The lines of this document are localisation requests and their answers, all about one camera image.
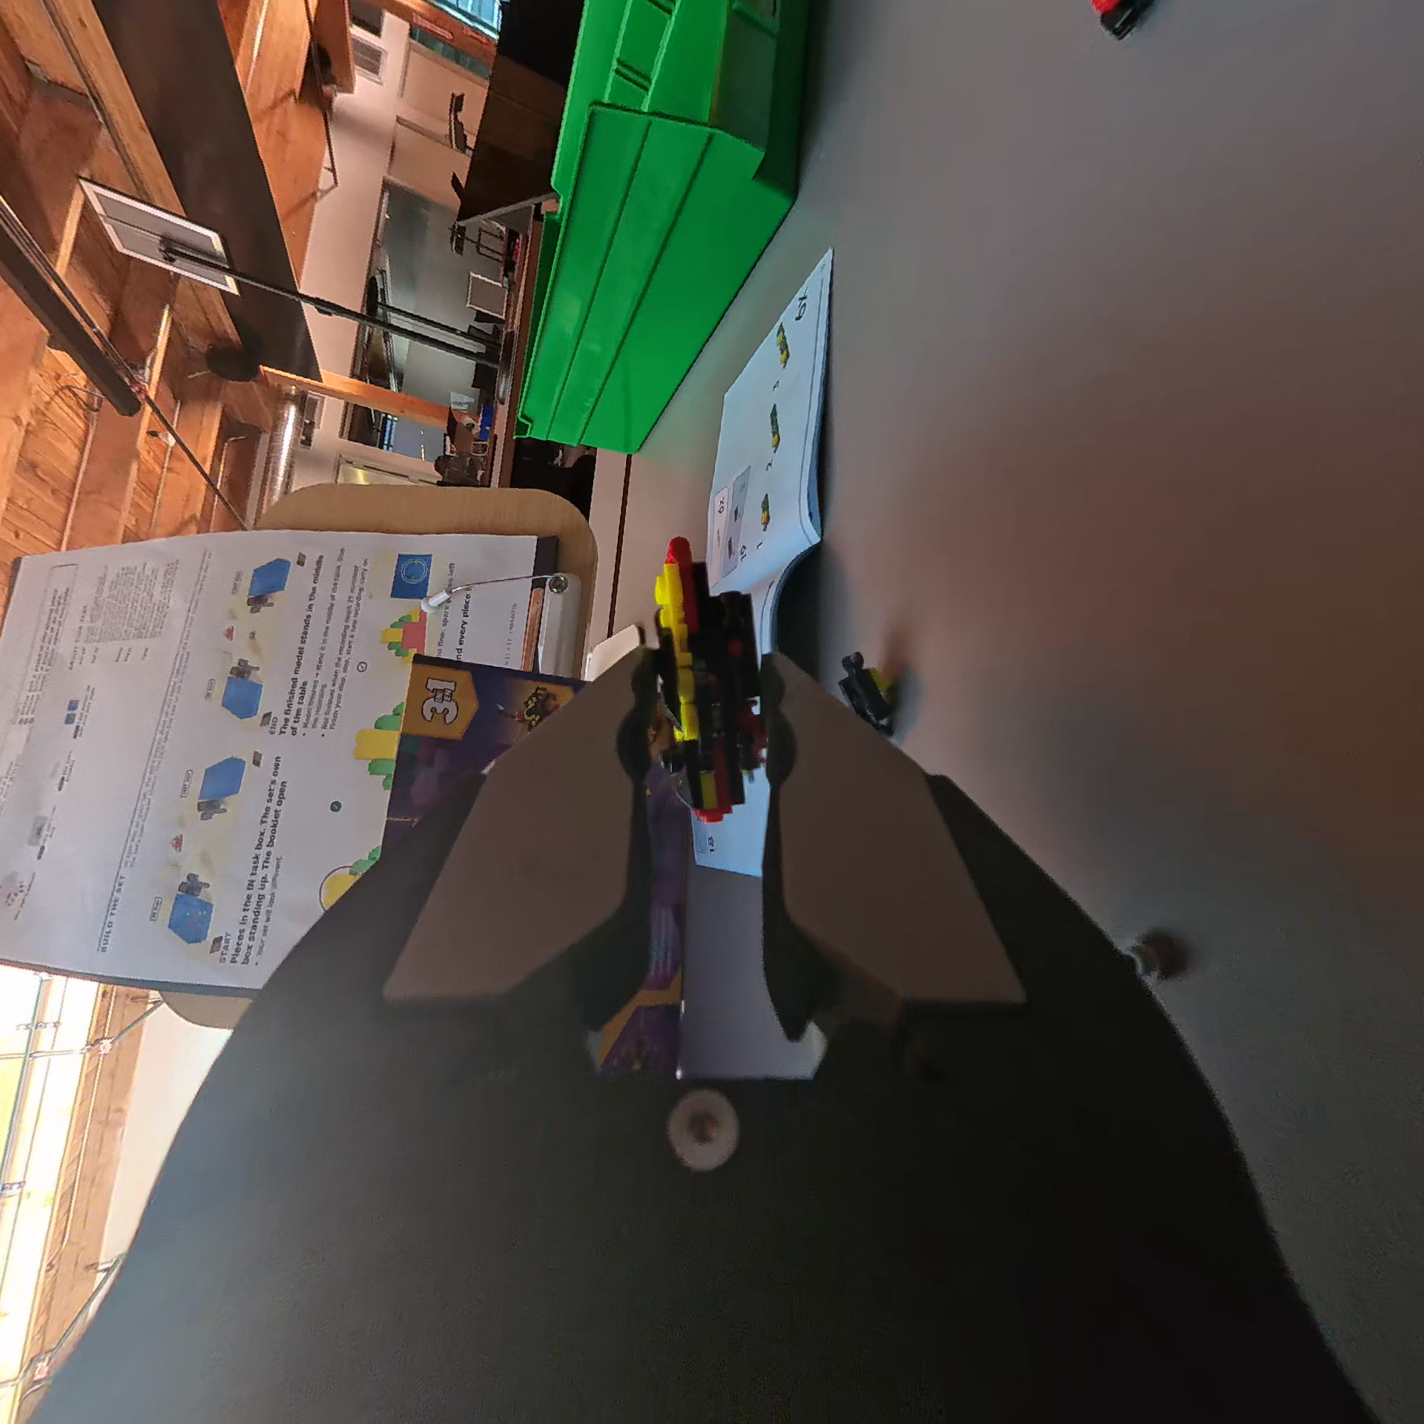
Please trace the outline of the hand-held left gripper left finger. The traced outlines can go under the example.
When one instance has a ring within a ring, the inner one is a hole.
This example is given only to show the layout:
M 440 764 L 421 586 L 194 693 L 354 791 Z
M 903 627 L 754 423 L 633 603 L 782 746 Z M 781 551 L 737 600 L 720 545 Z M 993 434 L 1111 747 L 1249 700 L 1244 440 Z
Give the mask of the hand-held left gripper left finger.
M 599 1029 L 649 959 L 643 781 L 655 710 L 637 646 L 489 766 L 384 981 L 391 1003 L 482 1003 L 559 969 Z

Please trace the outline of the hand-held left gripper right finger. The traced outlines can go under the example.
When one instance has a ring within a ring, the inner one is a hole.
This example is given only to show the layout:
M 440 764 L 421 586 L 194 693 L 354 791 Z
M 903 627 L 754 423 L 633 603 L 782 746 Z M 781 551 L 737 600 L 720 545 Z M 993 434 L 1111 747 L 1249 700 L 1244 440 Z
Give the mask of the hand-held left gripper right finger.
M 781 652 L 760 662 L 771 786 L 760 963 L 788 1039 L 920 1010 L 1018 1010 L 1023 983 L 923 769 Z

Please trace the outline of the yellow black red lego model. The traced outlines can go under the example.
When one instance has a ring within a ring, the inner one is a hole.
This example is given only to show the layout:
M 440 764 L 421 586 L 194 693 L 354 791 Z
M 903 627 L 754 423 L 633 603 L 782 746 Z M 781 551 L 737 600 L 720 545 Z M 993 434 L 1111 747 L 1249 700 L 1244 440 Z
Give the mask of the yellow black red lego model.
M 754 605 L 747 593 L 711 593 L 682 537 L 667 542 L 654 605 L 652 666 L 669 725 L 659 761 L 693 817 L 715 825 L 743 807 L 766 762 Z

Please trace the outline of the purple lego set box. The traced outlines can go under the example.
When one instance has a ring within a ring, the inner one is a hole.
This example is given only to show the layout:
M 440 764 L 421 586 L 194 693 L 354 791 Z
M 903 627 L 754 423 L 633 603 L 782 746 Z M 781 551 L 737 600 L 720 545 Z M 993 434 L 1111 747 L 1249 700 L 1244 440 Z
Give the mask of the purple lego set box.
M 588 681 L 545 671 L 418 656 L 399 715 L 379 852 L 391 852 L 454 786 L 486 776 Z M 642 781 L 650 834 L 649 949 L 637 991 L 591 1035 L 601 1078 L 679 1071 L 691 825 L 671 774 L 650 761 Z

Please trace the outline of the small black yellow lego piece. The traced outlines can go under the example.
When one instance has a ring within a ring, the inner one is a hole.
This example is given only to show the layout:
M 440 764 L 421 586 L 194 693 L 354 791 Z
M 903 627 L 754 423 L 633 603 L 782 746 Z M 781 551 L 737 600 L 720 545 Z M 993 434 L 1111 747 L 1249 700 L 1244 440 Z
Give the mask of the small black yellow lego piece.
M 891 737 L 896 729 L 898 686 L 879 668 L 866 662 L 859 651 L 842 657 L 837 688 L 849 710 L 871 729 Z

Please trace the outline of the open lego instruction booklet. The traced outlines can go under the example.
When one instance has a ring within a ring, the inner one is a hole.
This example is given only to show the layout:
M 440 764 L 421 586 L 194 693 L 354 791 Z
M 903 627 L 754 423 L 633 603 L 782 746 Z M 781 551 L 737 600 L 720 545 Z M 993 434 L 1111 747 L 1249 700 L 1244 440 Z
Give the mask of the open lego instruction booklet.
M 821 540 L 820 435 L 830 320 L 832 251 L 793 293 L 723 395 L 706 507 L 708 591 L 750 601 L 759 654 L 776 646 L 781 586 Z

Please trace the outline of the metal clipboard clip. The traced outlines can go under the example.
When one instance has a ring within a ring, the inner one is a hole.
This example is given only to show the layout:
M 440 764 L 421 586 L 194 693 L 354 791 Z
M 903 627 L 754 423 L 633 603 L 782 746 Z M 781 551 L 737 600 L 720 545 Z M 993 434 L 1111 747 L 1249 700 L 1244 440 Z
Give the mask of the metal clipboard clip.
M 532 581 L 537 603 L 533 671 L 572 678 L 581 671 L 584 586 L 577 574 L 557 571 Z

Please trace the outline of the light wooden clipboard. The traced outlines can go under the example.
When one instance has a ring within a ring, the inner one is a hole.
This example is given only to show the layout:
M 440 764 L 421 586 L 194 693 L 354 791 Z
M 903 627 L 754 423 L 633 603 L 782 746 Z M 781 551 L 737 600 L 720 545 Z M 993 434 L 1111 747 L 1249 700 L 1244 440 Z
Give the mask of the light wooden clipboard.
M 452 490 L 393 486 L 311 486 L 282 495 L 255 520 L 262 532 L 301 530 L 299 537 L 350 539 L 357 534 L 374 534 L 382 539 L 415 540 L 428 537 L 479 535 L 479 537 L 530 537 L 557 542 L 557 569 L 560 574 L 579 576 L 584 583 L 582 610 L 574 618 L 574 652 L 581 654 L 588 642 L 591 622 L 593 576 L 596 573 L 596 544 L 588 522 L 567 501 L 543 491 Z M 479 790 L 477 776 L 469 774 L 457 783 L 438 803 L 428 825 L 449 830 L 447 844 L 440 842 L 440 854 L 433 842 L 425 847 L 423 864 L 438 868 L 433 886 L 452 881 L 447 869 L 457 834 L 465 813 L 474 805 Z M 220 988 L 213 985 L 160 985 L 165 1003 L 181 1018 L 199 1027 L 233 1027 L 243 1015 L 255 990 Z

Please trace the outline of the printed task instruction sheet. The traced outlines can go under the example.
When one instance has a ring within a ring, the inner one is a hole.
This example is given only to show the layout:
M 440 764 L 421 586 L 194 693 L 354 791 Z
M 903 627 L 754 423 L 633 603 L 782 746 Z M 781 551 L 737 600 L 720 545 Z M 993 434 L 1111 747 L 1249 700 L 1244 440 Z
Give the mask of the printed task instruction sheet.
M 415 657 L 520 668 L 550 535 L 247 530 L 28 556 L 1 952 L 255 991 L 379 859 Z

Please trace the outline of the black floor lamp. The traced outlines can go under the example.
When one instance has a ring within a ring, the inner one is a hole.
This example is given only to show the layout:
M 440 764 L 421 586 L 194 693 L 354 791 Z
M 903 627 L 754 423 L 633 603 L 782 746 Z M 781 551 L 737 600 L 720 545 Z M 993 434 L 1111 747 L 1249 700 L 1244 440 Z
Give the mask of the black floor lamp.
M 452 210 L 382 179 L 372 212 L 337 225 L 350 274 L 298 271 L 262 169 L 221 171 L 186 201 L 143 200 L 81 179 L 111 247 L 211 293 L 233 320 L 237 371 L 257 362 L 311 376 L 315 335 L 350 337 L 348 371 L 372 384 L 455 408 L 506 393 L 508 306 L 521 234 L 508 218 L 457 222 Z

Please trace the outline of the green plastic bin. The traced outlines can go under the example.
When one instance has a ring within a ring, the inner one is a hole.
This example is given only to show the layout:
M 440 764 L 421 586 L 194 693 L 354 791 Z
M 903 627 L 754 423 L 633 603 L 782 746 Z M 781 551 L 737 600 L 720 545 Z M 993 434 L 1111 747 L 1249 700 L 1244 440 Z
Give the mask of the green plastic bin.
M 601 103 L 720 130 L 772 151 L 798 103 L 805 1 L 589 1 L 581 13 L 560 145 Z
M 801 103 L 766 147 L 711 125 L 588 106 L 538 267 L 518 434 L 632 454 L 794 200 Z

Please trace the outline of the dark brown table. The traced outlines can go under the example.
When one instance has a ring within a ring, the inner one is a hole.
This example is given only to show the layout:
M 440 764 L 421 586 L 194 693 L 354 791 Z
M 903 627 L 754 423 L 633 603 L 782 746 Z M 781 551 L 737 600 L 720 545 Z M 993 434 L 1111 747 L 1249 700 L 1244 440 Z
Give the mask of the dark brown table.
M 457 222 L 503 220 L 554 196 L 552 169 L 571 81 L 582 1 L 501 3 L 486 100 Z

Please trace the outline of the silver ceiling duct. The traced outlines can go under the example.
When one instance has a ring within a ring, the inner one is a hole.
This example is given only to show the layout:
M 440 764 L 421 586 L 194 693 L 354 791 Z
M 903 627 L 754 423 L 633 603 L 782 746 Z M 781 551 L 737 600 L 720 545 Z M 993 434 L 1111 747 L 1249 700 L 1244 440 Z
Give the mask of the silver ceiling duct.
M 291 388 L 279 395 L 272 427 L 267 432 L 264 444 L 260 478 L 254 493 L 254 525 L 257 525 L 264 513 L 291 488 L 304 410 L 306 393 L 301 390 Z

